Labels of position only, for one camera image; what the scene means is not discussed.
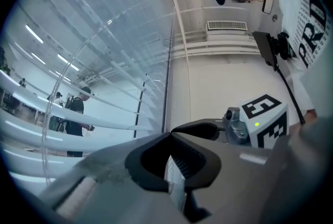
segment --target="black letter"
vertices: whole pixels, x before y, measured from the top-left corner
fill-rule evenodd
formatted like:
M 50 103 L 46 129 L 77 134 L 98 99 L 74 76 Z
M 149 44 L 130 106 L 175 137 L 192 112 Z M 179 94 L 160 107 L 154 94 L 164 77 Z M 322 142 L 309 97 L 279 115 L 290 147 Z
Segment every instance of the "black letter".
M 310 37 L 308 37 L 307 34 L 305 33 L 306 28 L 309 28 L 311 31 Z M 308 43 L 313 53 L 317 45 L 313 44 L 312 41 L 319 41 L 323 37 L 323 35 L 324 35 L 323 33 L 315 34 L 313 25 L 311 23 L 307 23 L 303 30 L 302 39 L 305 39 L 305 41 Z
M 306 65 L 306 68 L 308 68 L 309 64 L 305 61 L 306 49 L 305 49 L 305 46 L 302 43 L 300 44 L 300 47 L 298 49 L 298 54 L 302 58 L 304 64 Z
M 324 18 L 322 18 L 320 15 L 318 15 L 314 10 L 311 9 L 311 5 L 315 5 L 316 7 L 318 7 L 323 13 L 324 13 Z M 324 30 L 325 30 L 325 24 L 326 24 L 326 11 L 325 8 L 323 7 L 323 5 L 321 4 L 321 2 L 319 0 L 310 0 L 309 1 L 309 5 L 310 5 L 310 17 L 313 16 L 316 20 L 318 20 L 320 22 L 320 24 L 323 25 Z

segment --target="white cube with marker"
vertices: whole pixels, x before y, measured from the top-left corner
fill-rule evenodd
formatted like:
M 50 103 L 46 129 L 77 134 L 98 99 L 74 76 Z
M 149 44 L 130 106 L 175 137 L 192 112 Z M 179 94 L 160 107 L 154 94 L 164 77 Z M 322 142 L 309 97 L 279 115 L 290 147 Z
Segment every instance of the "white cube with marker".
M 289 134 L 288 104 L 268 94 L 243 102 L 239 120 L 246 124 L 252 147 L 272 149 L 276 140 Z

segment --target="black pants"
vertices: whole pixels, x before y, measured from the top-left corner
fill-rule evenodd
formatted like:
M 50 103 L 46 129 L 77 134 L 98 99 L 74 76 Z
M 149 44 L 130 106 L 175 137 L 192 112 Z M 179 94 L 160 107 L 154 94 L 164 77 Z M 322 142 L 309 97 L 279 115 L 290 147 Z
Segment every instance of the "black pants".
M 72 131 L 71 129 L 68 129 L 68 130 L 66 129 L 66 132 L 67 132 L 67 134 L 70 134 L 70 135 L 82 136 L 83 137 L 82 133 L 81 134 L 76 133 L 76 132 Z M 82 154 L 83 154 L 83 152 L 67 151 L 67 156 L 68 157 L 82 157 Z

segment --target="air vent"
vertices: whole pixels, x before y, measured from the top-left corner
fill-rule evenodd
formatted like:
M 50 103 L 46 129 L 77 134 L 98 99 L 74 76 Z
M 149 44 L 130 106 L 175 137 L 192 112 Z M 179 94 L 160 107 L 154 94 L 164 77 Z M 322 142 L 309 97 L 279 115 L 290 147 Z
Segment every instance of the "air vent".
M 207 21 L 208 30 L 248 30 L 246 22 L 241 21 Z

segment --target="white ceiling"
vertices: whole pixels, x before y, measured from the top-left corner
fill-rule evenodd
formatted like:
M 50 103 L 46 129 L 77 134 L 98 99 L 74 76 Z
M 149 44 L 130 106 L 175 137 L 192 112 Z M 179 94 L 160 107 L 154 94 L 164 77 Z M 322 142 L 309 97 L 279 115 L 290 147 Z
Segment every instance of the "white ceiling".
M 218 6 L 215 0 L 178 2 L 181 11 L 205 8 L 182 13 L 185 32 L 203 30 L 208 20 L 245 21 L 249 30 L 272 35 L 280 29 L 278 1 L 270 15 L 261 12 L 262 2 L 258 1 L 237 4 L 227 0 L 219 8 L 207 8 Z M 169 45 L 173 12 L 172 0 L 18 0 L 4 32 L 11 44 L 19 44 L 45 61 L 47 70 L 61 72 L 65 63 L 57 54 L 69 60 L 103 24 L 112 20 L 73 61 L 80 71 L 68 69 L 66 76 L 79 81 L 79 76 L 87 78 L 108 70 L 110 60 L 126 67 L 121 50 L 146 71 L 154 60 L 159 60 L 156 53 Z M 278 14 L 277 22 L 272 21 L 273 14 Z M 42 38 L 43 44 L 28 32 L 26 24 Z M 175 33 L 180 33 L 177 21 Z

